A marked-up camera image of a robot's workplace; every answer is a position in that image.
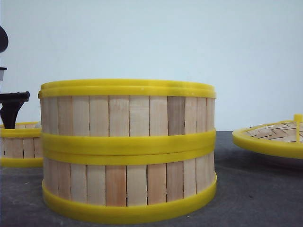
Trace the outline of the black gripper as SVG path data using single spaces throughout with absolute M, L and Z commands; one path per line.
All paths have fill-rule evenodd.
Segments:
M 4 52 L 9 44 L 6 31 L 0 26 L 0 53 Z M 17 93 L 3 93 L 0 95 L 2 108 L 0 116 L 5 129 L 15 129 L 17 114 L 24 102 L 28 102 L 29 91 Z

